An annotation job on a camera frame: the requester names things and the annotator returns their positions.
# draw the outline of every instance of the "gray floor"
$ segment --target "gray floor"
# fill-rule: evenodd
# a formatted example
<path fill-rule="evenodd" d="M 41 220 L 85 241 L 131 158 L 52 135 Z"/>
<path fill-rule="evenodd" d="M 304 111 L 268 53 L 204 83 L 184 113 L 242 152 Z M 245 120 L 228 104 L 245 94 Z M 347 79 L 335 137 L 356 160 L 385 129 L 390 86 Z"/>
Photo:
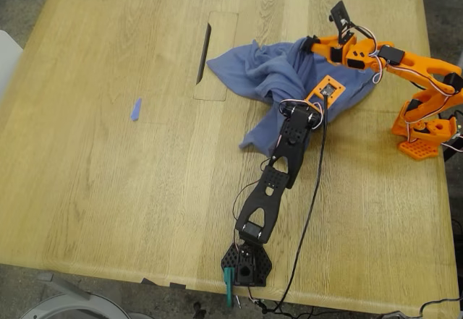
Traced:
<path fill-rule="evenodd" d="M 0 0 L 0 29 L 7 31 L 24 46 L 44 1 Z M 456 63 L 463 50 L 463 0 L 425 0 L 425 9 L 432 56 Z M 446 164 L 446 172 L 452 216 L 463 222 L 463 208 L 458 205 L 463 202 L 462 165 L 463 157 L 456 155 Z M 28 308 L 53 294 L 34 279 L 36 274 L 36 270 L 0 265 L 0 319 L 20 318 Z M 73 275 L 62 277 L 84 290 L 116 300 L 128 311 L 142 312 L 158 319 L 192 318 L 196 301 L 201 302 L 208 311 L 207 318 L 264 318 L 260 310 L 245 298 L 241 299 L 241 310 L 229 310 L 225 306 L 224 296 L 218 294 Z M 285 305 L 284 309 L 296 314 L 307 312 L 310 307 Z M 343 312 L 323 318 L 366 319 L 373 316 Z"/>

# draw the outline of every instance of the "crumpled fabric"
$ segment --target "crumpled fabric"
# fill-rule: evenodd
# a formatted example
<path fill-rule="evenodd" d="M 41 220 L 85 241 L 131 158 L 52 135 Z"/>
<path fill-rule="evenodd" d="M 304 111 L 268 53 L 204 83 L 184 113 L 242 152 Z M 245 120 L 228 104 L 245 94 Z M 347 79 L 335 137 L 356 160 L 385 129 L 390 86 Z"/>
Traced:
<path fill-rule="evenodd" d="M 305 53 L 300 50 L 304 40 L 261 47 L 252 41 L 250 45 L 233 48 L 207 61 L 209 68 L 228 89 L 271 105 L 268 113 L 245 135 L 239 144 L 241 149 L 254 145 L 261 153 L 270 156 L 284 121 L 278 111 L 281 100 L 306 98 L 326 75 L 346 87 L 328 110 L 329 122 L 373 89 L 373 71 L 333 65 L 322 56 Z"/>

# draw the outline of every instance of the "blue tape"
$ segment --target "blue tape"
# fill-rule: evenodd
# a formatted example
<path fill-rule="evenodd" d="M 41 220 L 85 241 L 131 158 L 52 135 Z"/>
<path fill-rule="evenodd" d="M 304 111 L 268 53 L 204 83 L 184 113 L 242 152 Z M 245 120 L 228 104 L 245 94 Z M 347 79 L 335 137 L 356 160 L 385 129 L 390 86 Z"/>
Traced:
<path fill-rule="evenodd" d="M 140 107 L 142 106 L 142 99 L 138 98 L 137 102 L 135 102 L 135 105 L 133 106 L 133 111 L 130 114 L 130 118 L 132 121 L 137 121 L 138 120 L 138 115 L 140 114 Z"/>

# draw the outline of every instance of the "table surface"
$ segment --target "table surface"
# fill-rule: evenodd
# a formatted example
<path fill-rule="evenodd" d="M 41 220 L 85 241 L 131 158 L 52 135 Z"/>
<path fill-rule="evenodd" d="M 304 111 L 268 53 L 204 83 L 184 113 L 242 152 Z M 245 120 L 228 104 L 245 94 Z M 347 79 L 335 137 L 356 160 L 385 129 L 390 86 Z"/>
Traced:
<path fill-rule="evenodd" d="M 48 0 L 0 105 L 0 263 L 225 292 L 232 202 L 264 159 L 237 145 L 268 107 L 207 68 L 196 84 L 206 25 L 213 57 L 253 38 L 334 34 L 337 1 Z M 429 54 L 422 0 L 344 3 L 378 39 Z M 418 315 L 457 295 L 443 161 L 413 161 L 390 133 L 414 91 L 386 75 L 330 124 L 288 301 Z M 273 270 L 256 297 L 286 287 L 320 134 L 281 201 L 266 245 Z M 427 311 L 455 318 L 457 308 Z"/>

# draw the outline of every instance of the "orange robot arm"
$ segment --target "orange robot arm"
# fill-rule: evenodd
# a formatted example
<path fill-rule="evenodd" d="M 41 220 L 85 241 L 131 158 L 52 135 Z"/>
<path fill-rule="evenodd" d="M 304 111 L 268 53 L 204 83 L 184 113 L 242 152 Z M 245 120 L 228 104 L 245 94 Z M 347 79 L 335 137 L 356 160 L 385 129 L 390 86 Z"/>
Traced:
<path fill-rule="evenodd" d="M 462 69 L 448 62 L 399 50 L 392 42 L 377 42 L 368 29 L 350 21 L 342 1 L 331 10 L 330 20 L 336 23 L 339 34 L 324 38 L 307 37 L 301 50 L 324 56 L 332 64 L 372 69 L 379 73 L 374 83 L 379 82 L 386 70 L 421 86 L 423 91 L 415 93 L 412 100 L 402 106 L 392 132 L 407 137 L 407 141 L 399 144 L 399 149 L 411 157 L 436 156 L 441 143 L 458 132 L 456 118 L 429 122 L 423 119 L 463 104 Z M 352 29 L 367 38 L 357 42 Z M 433 75 L 444 76 L 444 79 L 440 82 Z"/>

